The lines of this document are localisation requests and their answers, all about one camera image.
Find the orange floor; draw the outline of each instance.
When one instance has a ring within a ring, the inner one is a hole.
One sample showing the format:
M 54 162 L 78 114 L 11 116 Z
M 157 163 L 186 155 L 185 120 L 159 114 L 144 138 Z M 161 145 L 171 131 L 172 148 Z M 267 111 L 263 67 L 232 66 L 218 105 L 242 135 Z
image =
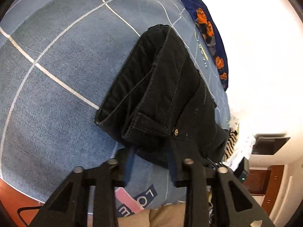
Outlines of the orange floor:
M 26 195 L 23 195 L 22 193 L 18 192 L 17 190 L 12 188 L 10 185 L 5 183 L 1 179 L 0 179 L 0 201 L 4 205 L 5 209 L 7 210 L 13 221 L 19 227 L 25 227 L 25 225 L 19 219 L 17 215 L 17 209 L 20 207 L 41 205 L 40 202 L 35 201 Z M 37 212 L 38 210 L 28 210 L 21 212 L 20 215 L 25 220 L 25 222 L 29 224 L 33 220 Z

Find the wooden door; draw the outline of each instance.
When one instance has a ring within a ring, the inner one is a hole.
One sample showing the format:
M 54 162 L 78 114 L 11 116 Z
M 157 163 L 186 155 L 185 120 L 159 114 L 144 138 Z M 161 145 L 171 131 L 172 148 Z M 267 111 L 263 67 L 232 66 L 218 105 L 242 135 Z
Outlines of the wooden door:
M 269 169 L 271 170 L 270 179 L 265 193 L 265 198 L 262 203 L 262 208 L 266 211 L 268 215 L 270 215 L 272 208 L 274 207 L 274 204 L 276 202 L 276 198 L 278 196 L 283 176 L 284 165 L 271 166 Z
M 265 195 L 270 173 L 270 170 L 249 170 L 243 185 L 252 195 Z

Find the blue blanket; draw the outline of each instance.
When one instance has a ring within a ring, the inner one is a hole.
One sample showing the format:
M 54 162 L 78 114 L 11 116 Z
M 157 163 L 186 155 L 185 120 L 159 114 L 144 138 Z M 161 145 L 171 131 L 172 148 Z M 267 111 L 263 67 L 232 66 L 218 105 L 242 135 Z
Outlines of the blue blanket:
M 94 123 L 95 113 L 139 36 L 157 24 L 182 38 L 217 104 L 216 122 L 229 128 L 217 68 L 180 0 L 16 0 L 0 23 L 6 182 L 46 201 L 73 167 L 96 167 L 115 155 L 122 145 Z M 137 156 L 125 190 L 116 192 L 120 216 L 136 211 L 122 196 L 142 208 L 185 201 L 168 170 Z

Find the black jeans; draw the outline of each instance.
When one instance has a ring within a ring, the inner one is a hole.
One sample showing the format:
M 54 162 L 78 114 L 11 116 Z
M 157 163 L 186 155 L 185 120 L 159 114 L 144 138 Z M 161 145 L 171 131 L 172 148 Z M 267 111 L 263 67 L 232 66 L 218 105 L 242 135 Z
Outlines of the black jeans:
M 222 160 L 228 131 L 215 123 L 216 104 L 183 41 L 168 25 L 137 41 L 96 114 L 96 123 L 137 155 L 167 167 L 165 140 L 175 136 Z

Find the black cable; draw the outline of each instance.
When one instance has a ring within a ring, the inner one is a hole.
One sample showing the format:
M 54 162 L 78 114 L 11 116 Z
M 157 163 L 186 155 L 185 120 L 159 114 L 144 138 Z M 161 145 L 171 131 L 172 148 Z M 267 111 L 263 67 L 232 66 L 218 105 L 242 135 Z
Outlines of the black cable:
M 25 224 L 26 227 L 28 227 L 28 224 L 24 221 L 24 219 L 21 217 L 20 213 L 22 211 L 26 211 L 26 210 L 36 210 L 36 209 L 40 209 L 42 206 L 28 206 L 28 207 L 21 207 L 17 210 L 17 214 L 20 218 L 20 220 Z

